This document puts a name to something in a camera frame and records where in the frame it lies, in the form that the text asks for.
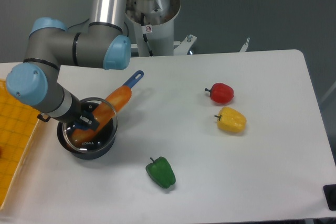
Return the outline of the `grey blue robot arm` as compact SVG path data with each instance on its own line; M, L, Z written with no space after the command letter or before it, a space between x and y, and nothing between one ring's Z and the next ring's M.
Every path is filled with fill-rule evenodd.
M6 78L7 91L21 103L38 110L38 118L76 122L95 130L99 123L82 109L81 102L58 83L62 65L125 69L131 42L123 34L127 0L93 0L86 33L71 34L52 18L34 22L25 59Z

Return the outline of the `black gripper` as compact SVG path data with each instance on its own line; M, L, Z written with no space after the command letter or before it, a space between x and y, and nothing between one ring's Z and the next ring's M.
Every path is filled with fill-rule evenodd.
M81 102L74 95L64 98L61 106L50 113L40 113L37 119L48 122L55 119L61 123L76 122L81 130L97 130L100 123L94 118L83 116Z

